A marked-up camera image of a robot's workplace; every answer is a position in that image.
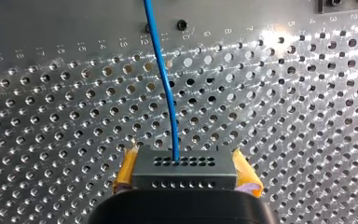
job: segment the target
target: silver metal surface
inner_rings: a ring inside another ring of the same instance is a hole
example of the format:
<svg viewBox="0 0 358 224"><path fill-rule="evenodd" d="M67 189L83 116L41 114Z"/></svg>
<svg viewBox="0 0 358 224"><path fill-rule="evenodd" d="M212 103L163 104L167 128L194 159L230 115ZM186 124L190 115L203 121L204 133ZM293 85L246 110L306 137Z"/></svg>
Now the silver metal surface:
<svg viewBox="0 0 358 224"><path fill-rule="evenodd" d="M235 189L236 182L229 150L182 151L172 161L170 151L141 146L132 173L137 189Z"/></svg>
<svg viewBox="0 0 358 224"><path fill-rule="evenodd" d="M240 147L282 223L358 223L358 11L155 1L182 150ZM184 32L175 30L180 19ZM0 223L85 223L171 146L142 2L0 1Z"/></svg>

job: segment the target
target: perforated metal block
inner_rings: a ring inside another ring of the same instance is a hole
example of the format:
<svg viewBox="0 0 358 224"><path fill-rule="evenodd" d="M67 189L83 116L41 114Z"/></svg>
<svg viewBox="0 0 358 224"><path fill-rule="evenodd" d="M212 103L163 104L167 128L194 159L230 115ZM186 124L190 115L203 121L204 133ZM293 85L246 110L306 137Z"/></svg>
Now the perforated metal block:
<svg viewBox="0 0 358 224"><path fill-rule="evenodd" d="M132 173L137 189L234 189L237 173L231 152L183 151L173 161L170 151L139 149Z"/></svg>
<svg viewBox="0 0 358 224"><path fill-rule="evenodd" d="M154 5L181 149L239 147L282 223L358 223L358 11L315 4ZM85 223L132 138L171 147L145 24L137 0L0 1L0 223Z"/></svg>

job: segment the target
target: black screw head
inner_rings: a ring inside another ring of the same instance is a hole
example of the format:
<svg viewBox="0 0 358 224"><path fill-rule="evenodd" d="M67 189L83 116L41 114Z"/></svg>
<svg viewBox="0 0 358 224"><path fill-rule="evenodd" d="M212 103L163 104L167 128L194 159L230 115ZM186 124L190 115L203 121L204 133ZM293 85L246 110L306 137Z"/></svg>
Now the black screw head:
<svg viewBox="0 0 358 224"><path fill-rule="evenodd" d="M180 31L185 31L187 29L187 21L179 20L178 23L176 24L176 27Z"/></svg>

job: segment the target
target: blue wire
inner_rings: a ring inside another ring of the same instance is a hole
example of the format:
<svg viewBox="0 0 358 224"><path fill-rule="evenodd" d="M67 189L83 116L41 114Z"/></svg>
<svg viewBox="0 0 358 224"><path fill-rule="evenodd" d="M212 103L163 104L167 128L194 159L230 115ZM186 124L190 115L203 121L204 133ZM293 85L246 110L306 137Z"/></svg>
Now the blue wire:
<svg viewBox="0 0 358 224"><path fill-rule="evenodd" d="M151 0L144 0L146 17L149 25L150 35L152 37L153 48L156 53L158 70L161 75L162 85L164 86L165 94L167 95L168 110L170 112L170 121L172 129L172 159L179 160L179 142L178 142L178 128L176 125L175 104L173 103L173 95L171 91L170 81L165 70L165 62L161 55L161 46L159 44L158 30L153 14L153 6Z"/></svg>

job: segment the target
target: mounting hole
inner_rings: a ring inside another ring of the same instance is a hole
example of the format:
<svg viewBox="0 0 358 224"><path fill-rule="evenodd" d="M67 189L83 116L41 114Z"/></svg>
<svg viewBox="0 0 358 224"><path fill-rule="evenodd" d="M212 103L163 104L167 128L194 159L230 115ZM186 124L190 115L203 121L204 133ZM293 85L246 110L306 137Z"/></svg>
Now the mounting hole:
<svg viewBox="0 0 358 224"><path fill-rule="evenodd" d="M185 65L185 67L189 67L189 66L191 66L191 64L193 64L193 60L191 58L186 58L183 61L183 64Z"/></svg>
<svg viewBox="0 0 358 224"><path fill-rule="evenodd" d="M129 64L124 65L123 71L124 71L125 74L131 73L131 72L132 72L132 67L131 67L131 65L129 65Z"/></svg>

